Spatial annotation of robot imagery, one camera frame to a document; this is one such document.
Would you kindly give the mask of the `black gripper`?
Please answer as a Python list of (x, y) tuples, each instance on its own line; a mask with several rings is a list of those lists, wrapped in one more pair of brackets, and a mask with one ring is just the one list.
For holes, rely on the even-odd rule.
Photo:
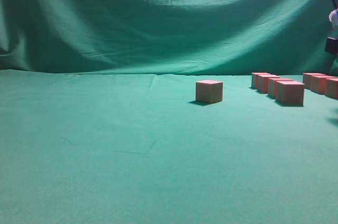
[(325, 44), (325, 52), (330, 54), (338, 53), (338, 38), (337, 37), (327, 37)]

